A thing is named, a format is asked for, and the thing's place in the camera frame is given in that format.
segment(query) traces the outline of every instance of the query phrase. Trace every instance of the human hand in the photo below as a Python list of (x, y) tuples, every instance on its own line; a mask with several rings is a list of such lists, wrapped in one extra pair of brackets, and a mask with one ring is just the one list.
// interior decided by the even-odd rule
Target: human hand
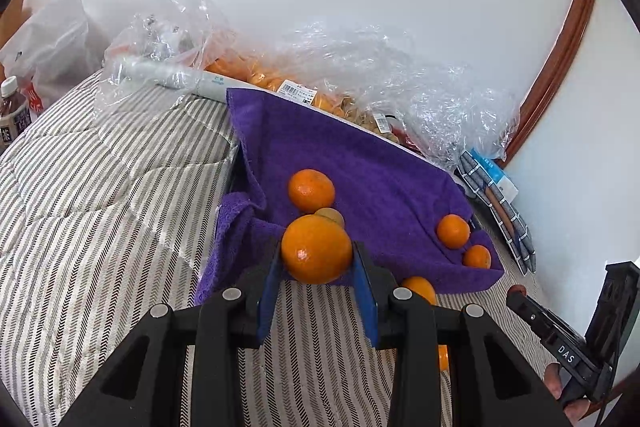
[[(560, 364), (550, 363), (545, 369), (545, 378), (543, 379), (546, 388), (551, 391), (551, 394), (557, 400), (562, 394), (562, 382), (560, 381)], [(584, 416), (589, 408), (589, 400), (586, 398), (580, 398), (572, 401), (564, 408), (564, 414), (571, 422), (571, 425), (578, 425), (580, 418)]]

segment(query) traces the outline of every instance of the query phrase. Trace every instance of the bed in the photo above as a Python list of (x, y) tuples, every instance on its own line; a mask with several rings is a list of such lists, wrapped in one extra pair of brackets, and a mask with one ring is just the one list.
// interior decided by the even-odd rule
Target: bed
[[(155, 303), (193, 304), (216, 209), (238, 155), (226, 106), (190, 95), (140, 118), (159, 86), (119, 120), (97, 124), (98, 73), (65, 95), (0, 156), (0, 377), (34, 426), (53, 426), (130, 328)], [(542, 374), (551, 361), (506, 309), (522, 277), (489, 221), (505, 275), (442, 306), (482, 305)], [(181, 425), (188, 425), (190, 367)], [(364, 337), (352, 290), (283, 282), (271, 334), (239, 354), (246, 425), (386, 425), (394, 354)], [(441, 374), (442, 423), (450, 380)]]

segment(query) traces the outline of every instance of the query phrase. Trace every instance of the striped bedspread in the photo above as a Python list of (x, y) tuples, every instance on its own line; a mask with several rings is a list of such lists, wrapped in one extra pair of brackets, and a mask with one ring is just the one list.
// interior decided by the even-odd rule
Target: striped bedspread
[[(68, 93), (0, 156), (0, 377), (34, 426), (59, 423), (153, 304), (191, 305), (237, 152), (221, 103), (187, 97), (138, 120), (162, 87), (130, 97), (120, 121), (96, 125), (96, 83)], [(504, 298), (513, 283), (543, 296), (488, 231), (505, 275), (489, 291), (438, 299), (484, 306), (542, 373), (548, 354)], [(192, 360), (191, 348), (185, 426)], [(393, 352), (367, 344), (350, 288), (283, 282), (270, 336), (239, 353), (244, 423), (384, 426), (393, 367)], [(448, 373), (441, 383), (450, 425)]]

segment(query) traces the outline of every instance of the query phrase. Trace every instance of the orange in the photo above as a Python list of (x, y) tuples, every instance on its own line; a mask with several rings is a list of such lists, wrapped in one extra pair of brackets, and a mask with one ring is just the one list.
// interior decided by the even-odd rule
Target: orange
[(432, 305), (436, 305), (436, 290), (433, 289), (431, 283), (424, 277), (408, 277), (402, 281), (401, 286), (409, 288), (412, 292), (416, 292), (420, 297), (424, 298)]
[(473, 245), (462, 257), (462, 264), (474, 268), (490, 268), (491, 253), (482, 245)]
[(327, 219), (331, 219), (340, 225), (340, 228), (344, 228), (344, 218), (342, 214), (335, 210), (335, 208), (331, 208), (330, 206), (326, 208), (321, 208), (320, 210), (316, 210), (316, 216), (326, 217)]
[(289, 180), (291, 203), (307, 214), (334, 204), (334, 184), (322, 172), (304, 169)]
[(267, 90), (277, 92), (283, 83), (284, 83), (284, 78), (274, 78), (267, 85)]
[(471, 235), (471, 229), (469, 229), (468, 223), (460, 216), (449, 214), (444, 216), (438, 223), (436, 235), (445, 247), (457, 250), (466, 245)]
[[(433, 289), (431, 283), (424, 277), (407, 277), (402, 281), (401, 286), (409, 288), (412, 292), (416, 292), (420, 297), (436, 306), (436, 290)], [(440, 370), (446, 371), (449, 368), (449, 351), (447, 346), (438, 346), (438, 361), (440, 363)]]
[(228, 50), (222, 57), (205, 68), (211, 73), (222, 74), (236, 80), (247, 81), (250, 75), (249, 65), (240, 55)]
[(311, 101), (311, 105), (323, 111), (332, 112), (336, 107), (340, 107), (340, 100), (328, 94), (317, 93)]
[(344, 111), (342, 110), (342, 108), (340, 106), (338, 106), (334, 110), (332, 110), (331, 114), (334, 114), (338, 118), (345, 118)]
[(340, 225), (322, 216), (302, 216), (291, 223), (280, 244), (289, 273), (306, 284), (327, 284), (351, 266), (351, 239)]
[(449, 350), (447, 346), (438, 346), (438, 361), (440, 362), (440, 370), (446, 371), (449, 368)]
[(261, 87), (262, 89), (267, 89), (270, 82), (276, 79), (277, 76), (273, 71), (268, 70), (252, 70), (252, 73), (249, 75), (247, 82), (249, 84), (253, 84), (254, 86)]

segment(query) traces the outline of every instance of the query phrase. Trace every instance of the price label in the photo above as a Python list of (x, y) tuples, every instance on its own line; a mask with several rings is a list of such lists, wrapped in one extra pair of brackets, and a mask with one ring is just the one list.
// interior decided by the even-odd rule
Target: price label
[(381, 112), (375, 112), (373, 114), (373, 118), (376, 120), (376, 125), (378, 126), (380, 133), (385, 134), (391, 132), (391, 127), (389, 126), (388, 121), (386, 121), (385, 115)]
[(316, 90), (300, 86), (300, 84), (296, 84), (290, 80), (285, 80), (278, 88), (278, 92), (289, 100), (304, 103), (305, 105), (311, 105), (317, 93)]

